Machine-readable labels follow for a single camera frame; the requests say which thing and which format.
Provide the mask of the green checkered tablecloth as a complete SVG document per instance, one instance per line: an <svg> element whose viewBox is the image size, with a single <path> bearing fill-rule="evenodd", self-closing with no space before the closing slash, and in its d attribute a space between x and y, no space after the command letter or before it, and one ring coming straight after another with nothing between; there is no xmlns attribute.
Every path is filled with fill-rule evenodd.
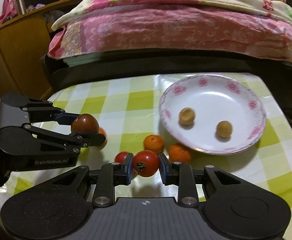
<svg viewBox="0 0 292 240"><path fill-rule="evenodd" d="M211 164L263 187L286 200L292 214L292 129L263 81L251 74L232 77L250 87L263 102L267 114L260 142L246 152L228 156L196 153L192 165L201 169ZM95 116L107 134L102 149L81 150L78 163L98 169L114 160L117 153L137 153L147 135L162 135L158 101L181 75L153 75L85 83L53 93L51 102L71 113ZM292 239L292 217L285 233Z"/></svg>

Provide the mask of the metal thermos bottle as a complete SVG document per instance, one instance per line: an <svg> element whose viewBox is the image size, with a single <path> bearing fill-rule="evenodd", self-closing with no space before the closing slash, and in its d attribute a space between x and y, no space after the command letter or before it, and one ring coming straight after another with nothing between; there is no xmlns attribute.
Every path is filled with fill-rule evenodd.
<svg viewBox="0 0 292 240"><path fill-rule="evenodd" d="M27 11L24 0L15 0L15 8L18 15L23 15Z"/></svg>

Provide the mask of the brown wooden cabinet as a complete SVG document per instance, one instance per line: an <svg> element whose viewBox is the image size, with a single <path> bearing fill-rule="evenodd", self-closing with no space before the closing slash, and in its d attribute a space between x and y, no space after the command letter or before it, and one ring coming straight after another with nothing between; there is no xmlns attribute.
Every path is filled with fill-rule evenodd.
<svg viewBox="0 0 292 240"><path fill-rule="evenodd" d="M68 12L82 0L63 0L34 9L0 25L0 96L14 92L47 99L53 89L41 66L54 35L52 11Z"/></svg>

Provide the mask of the pink floral quilt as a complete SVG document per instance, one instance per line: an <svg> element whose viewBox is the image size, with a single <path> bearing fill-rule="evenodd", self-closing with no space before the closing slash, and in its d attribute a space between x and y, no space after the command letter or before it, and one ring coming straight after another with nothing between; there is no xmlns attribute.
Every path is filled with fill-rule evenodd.
<svg viewBox="0 0 292 240"><path fill-rule="evenodd" d="M292 63L292 7L271 0L83 0L57 19L48 55L130 49L235 52Z"/></svg>

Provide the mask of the white floral porcelain plate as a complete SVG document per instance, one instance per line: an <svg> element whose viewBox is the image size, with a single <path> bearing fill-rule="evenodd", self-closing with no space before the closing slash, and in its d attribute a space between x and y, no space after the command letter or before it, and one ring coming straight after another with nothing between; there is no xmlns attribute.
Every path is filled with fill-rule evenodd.
<svg viewBox="0 0 292 240"><path fill-rule="evenodd" d="M191 125L179 123L179 112L195 112ZM256 144L266 126L266 111L259 97L236 79L219 74L198 74L171 84L162 94L158 113L167 132L181 144L210 155L231 155ZM221 121L233 126L229 138L217 136Z"/></svg>

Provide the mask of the red cherry tomato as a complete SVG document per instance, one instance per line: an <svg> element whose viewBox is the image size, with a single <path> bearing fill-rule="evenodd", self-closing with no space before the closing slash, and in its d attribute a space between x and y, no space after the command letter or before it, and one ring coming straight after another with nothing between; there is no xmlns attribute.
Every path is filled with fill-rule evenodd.
<svg viewBox="0 0 292 240"><path fill-rule="evenodd" d="M128 152L119 152L116 156L115 156L115 162L118 163L124 163L126 156L128 155Z"/></svg>
<svg viewBox="0 0 292 240"><path fill-rule="evenodd" d="M150 150L138 152L134 156L133 167L139 176L153 176L159 168L159 158L157 153Z"/></svg>

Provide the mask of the brown longan fruit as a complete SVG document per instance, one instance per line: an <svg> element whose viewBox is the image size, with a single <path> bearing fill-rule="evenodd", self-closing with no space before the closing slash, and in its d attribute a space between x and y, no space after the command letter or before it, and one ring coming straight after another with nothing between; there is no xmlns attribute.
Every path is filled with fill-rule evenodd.
<svg viewBox="0 0 292 240"><path fill-rule="evenodd" d="M183 126L191 125L195 120L195 112L193 109L186 107L179 112L179 123Z"/></svg>
<svg viewBox="0 0 292 240"><path fill-rule="evenodd" d="M229 121L221 121L217 124L216 133L221 138L229 138L232 135L233 126Z"/></svg>

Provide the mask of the small orange tangerine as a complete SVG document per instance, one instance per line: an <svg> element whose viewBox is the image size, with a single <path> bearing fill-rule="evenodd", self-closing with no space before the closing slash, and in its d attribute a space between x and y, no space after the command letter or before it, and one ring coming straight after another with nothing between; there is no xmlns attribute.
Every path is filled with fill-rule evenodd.
<svg viewBox="0 0 292 240"><path fill-rule="evenodd" d="M164 150L164 140L156 134L150 134L143 141L144 150L153 151L160 154Z"/></svg>
<svg viewBox="0 0 292 240"><path fill-rule="evenodd" d="M189 164L192 159L190 150L186 146L179 143L171 145L168 150L168 154L169 161L171 163L179 161L185 164Z"/></svg>

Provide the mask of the large dark red tomato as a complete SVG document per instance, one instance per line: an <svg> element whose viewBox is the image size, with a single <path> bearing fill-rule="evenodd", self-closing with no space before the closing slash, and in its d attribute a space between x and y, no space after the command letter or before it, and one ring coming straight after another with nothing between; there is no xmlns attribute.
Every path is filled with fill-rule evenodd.
<svg viewBox="0 0 292 240"><path fill-rule="evenodd" d="M98 121L90 114L81 114L72 122L71 132L98 133Z"/></svg>

